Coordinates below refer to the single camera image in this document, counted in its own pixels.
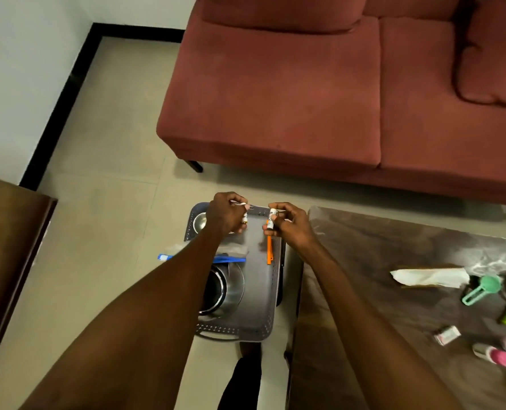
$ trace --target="person's left arm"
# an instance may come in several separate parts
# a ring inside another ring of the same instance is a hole
[[[173,409],[209,270],[222,239],[241,233],[247,202],[217,193],[205,228],[110,303],[58,359],[22,410]]]

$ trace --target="stainless steel bowl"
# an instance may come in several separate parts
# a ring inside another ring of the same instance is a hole
[[[194,227],[194,231],[196,233],[199,233],[200,230],[202,230],[205,227],[205,224],[207,222],[207,218],[205,217],[205,213],[200,213],[196,216],[194,219],[194,222],[192,223],[192,227]]]
[[[204,292],[205,302],[198,317],[200,321],[230,315],[239,305],[245,289],[245,280],[239,263],[211,265],[209,273],[209,288],[206,286]]]

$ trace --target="brown wooden furniture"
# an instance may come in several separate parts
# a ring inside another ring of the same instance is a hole
[[[0,341],[56,201],[0,181]]]
[[[462,265],[506,270],[506,239],[314,207],[310,222],[323,245],[368,299],[441,376],[467,409],[506,410],[506,370],[476,358],[473,342],[506,335],[496,319],[506,300],[473,306],[450,288],[402,289],[390,271],[403,266]],[[456,325],[463,336],[441,347],[433,333]],[[312,269],[304,266],[290,367],[288,406],[367,409]]]

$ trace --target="dark brown table top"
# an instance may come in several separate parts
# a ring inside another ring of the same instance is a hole
[[[310,210],[310,222],[355,288],[467,409],[506,410],[506,369],[476,358],[471,350],[474,342],[495,343],[506,335],[506,326],[496,321],[506,306],[504,296],[489,295],[466,307],[460,289],[403,289],[389,273],[401,267],[445,265],[477,273],[503,272],[506,239],[318,207]],[[456,325],[463,336],[442,347],[433,334],[448,325]],[[308,265],[304,265],[288,405],[291,410],[368,408]]]

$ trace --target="green measuring spoon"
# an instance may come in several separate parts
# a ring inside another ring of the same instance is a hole
[[[497,276],[483,276],[479,286],[462,298],[465,305],[473,305],[488,294],[497,294],[502,289],[502,282]]]

